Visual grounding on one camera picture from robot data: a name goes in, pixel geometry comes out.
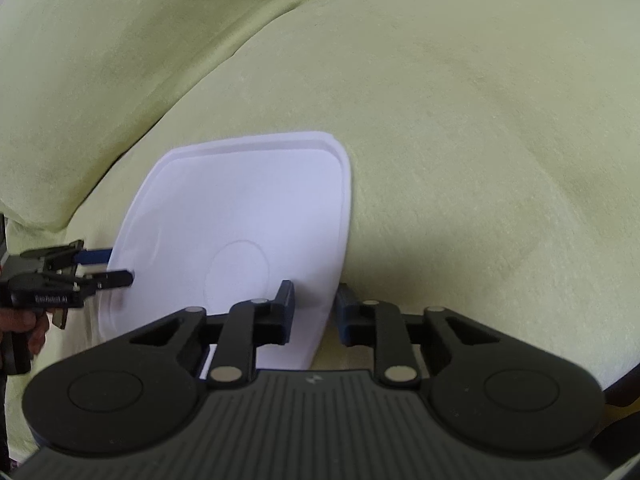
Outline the person left hand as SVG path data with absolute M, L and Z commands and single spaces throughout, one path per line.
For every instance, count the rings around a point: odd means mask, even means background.
M 0 310 L 1 339 L 8 333 L 27 334 L 27 348 L 30 356 L 38 356 L 46 343 L 50 328 L 48 311 Z

